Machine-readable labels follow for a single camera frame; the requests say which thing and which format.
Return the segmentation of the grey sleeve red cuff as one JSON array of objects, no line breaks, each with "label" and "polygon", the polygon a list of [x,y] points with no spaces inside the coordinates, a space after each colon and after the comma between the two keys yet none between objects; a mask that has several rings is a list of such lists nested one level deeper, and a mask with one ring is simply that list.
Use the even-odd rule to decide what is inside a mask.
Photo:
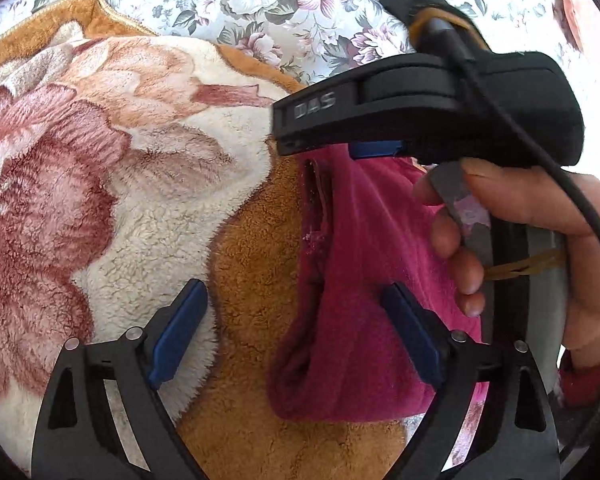
[{"label": "grey sleeve red cuff", "polygon": [[600,364],[577,368],[567,352],[560,363],[559,379],[567,408],[587,408],[600,395]]}]

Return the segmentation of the orange cushion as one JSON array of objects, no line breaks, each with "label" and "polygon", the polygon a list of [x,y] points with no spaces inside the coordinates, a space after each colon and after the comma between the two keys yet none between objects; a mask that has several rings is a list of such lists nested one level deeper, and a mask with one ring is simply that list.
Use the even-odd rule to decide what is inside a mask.
[{"label": "orange cushion", "polygon": [[584,51],[578,22],[579,6],[574,0],[554,0],[553,13],[568,44],[579,52]]}]

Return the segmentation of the floral print bed quilt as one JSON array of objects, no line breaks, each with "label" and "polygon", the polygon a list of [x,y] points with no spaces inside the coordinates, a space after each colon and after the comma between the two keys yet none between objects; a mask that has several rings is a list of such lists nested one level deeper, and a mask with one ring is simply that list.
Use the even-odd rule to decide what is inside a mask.
[{"label": "floral print bed quilt", "polygon": [[[57,0],[1,0],[0,35]],[[159,35],[228,44],[309,84],[411,50],[378,0],[105,0]],[[541,51],[560,65],[582,52],[554,18],[554,0],[446,0],[498,52]]]}]

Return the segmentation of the dark red fleece garment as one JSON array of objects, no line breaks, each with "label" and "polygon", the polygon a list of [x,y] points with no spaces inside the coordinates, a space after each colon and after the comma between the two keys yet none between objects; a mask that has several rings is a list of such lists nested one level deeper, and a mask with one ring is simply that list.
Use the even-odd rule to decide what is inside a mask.
[{"label": "dark red fleece garment", "polygon": [[436,208],[414,199],[411,159],[350,159],[344,145],[298,156],[302,196],[299,307],[268,380],[277,416],[383,422],[425,413],[434,390],[418,377],[381,307],[400,282],[451,330],[474,339],[445,262],[430,245]]}]

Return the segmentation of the brown floral plush blanket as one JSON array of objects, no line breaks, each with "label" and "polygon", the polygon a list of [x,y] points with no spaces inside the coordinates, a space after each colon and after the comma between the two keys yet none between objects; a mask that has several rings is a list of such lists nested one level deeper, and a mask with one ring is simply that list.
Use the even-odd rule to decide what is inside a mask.
[{"label": "brown floral plush blanket", "polygon": [[298,314],[302,196],[271,105],[297,81],[244,51],[59,0],[0,38],[0,450],[30,474],[70,338],[115,340],[192,278],[208,308],[159,396],[213,479],[379,479],[418,415],[276,415]]}]

